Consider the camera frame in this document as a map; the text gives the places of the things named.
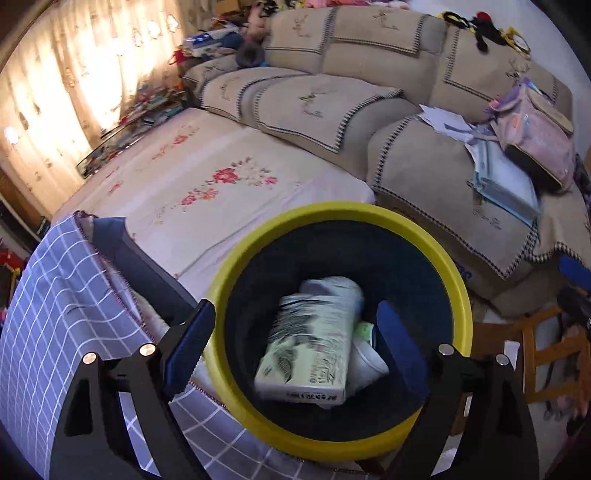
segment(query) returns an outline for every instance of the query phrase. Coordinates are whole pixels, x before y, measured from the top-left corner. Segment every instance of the white paper cup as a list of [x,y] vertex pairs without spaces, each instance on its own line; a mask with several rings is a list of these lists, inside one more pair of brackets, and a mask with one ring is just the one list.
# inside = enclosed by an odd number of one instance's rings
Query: white paper cup
[[347,371],[347,398],[389,373],[388,365],[371,345],[358,335],[353,335],[349,370]]

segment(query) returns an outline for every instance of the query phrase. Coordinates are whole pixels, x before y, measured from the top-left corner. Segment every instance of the metal screw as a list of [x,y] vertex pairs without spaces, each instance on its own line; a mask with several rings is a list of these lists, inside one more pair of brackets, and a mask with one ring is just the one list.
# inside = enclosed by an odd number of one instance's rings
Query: metal screw
[[85,356],[82,357],[82,361],[86,365],[90,365],[95,360],[96,360],[96,353],[94,353],[94,352],[87,353]]
[[507,357],[506,355],[499,353],[495,358],[496,358],[496,363],[498,363],[499,365],[502,365],[503,367],[505,365],[509,365],[509,357]]
[[454,349],[451,345],[449,345],[448,343],[442,343],[441,345],[439,345],[439,353],[445,356],[450,356],[453,355]]
[[139,347],[139,354],[142,356],[150,356],[156,351],[156,346],[153,343],[146,343]]

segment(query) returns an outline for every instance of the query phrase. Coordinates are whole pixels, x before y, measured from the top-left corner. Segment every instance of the checkered fabric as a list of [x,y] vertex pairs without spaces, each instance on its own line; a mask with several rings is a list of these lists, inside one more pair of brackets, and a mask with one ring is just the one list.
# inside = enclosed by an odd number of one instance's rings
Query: checkered fabric
[[[82,356],[128,356],[151,341],[129,287],[94,249],[78,214],[53,226],[33,253],[0,337],[0,420],[48,478],[66,391]],[[131,396],[121,404],[140,465],[158,474]],[[361,480],[361,472],[302,462],[254,437],[222,406],[188,385],[171,409],[213,480]]]

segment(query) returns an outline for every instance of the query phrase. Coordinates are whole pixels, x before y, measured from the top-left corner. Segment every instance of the curtain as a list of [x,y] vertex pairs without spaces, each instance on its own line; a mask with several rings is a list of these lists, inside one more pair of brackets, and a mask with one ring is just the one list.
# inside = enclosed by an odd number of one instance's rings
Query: curtain
[[80,188],[76,165],[140,87],[178,84],[168,61],[183,24],[198,29],[206,9],[206,0],[61,0],[36,20],[0,73],[0,167],[41,213]]

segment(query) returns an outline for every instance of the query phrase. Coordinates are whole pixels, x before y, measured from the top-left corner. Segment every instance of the cushion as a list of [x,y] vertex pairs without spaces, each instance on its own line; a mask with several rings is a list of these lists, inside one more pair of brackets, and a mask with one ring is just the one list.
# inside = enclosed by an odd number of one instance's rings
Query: cushion
[[208,81],[213,80],[224,73],[234,72],[238,69],[239,66],[236,63],[235,56],[227,55],[219,59],[213,59],[199,65],[195,65],[193,68],[189,69],[185,75],[183,75],[183,80],[187,86],[190,86],[190,89],[195,97],[199,99],[201,97],[203,87],[205,87],[205,84]]
[[301,75],[307,74],[275,67],[254,67],[227,73],[211,80],[203,89],[203,108],[240,122],[243,95],[247,88],[264,80]]
[[367,143],[385,125],[417,112],[401,90],[330,75],[284,79],[254,102],[261,131],[335,163],[359,179],[367,172]]
[[433,88],[445,22],[407,10],[340,7],[322,72],[402,88],[426,103]]
[[[413,210],[438,240],[442,235],[437,233],[444,233],[441,244],[452,258],[465,261],[469,253],[481,260],[479,271],[506,280],[531,253],[537,231],[483,200],[467,184],[474,163],[462,142],[407,118],[371,139],[368,163],[368,184],[380,194],[380,201]],[[482,279],[484,287],[500,284],[491,277]]]
[[575,184],[561,195],[543,193],[538,219],[539,240],[531,255],[534,262],[568,255],[585,268],[591,267],[591,226],[587,207]]
[[271,19],[267,63],[273,67],[318,73],[334,8],[283,10]]
[[476,48],[476,38],[470,31],[450,27],[430,106],[459,113],[468,122],[483,122],[488,118],[484,111],[488,102],[507,94],[520,78],[527,76],[555,101],[561,113],[571,118],[572,96],[565,85],[513,48],[485,41],[487,54]]

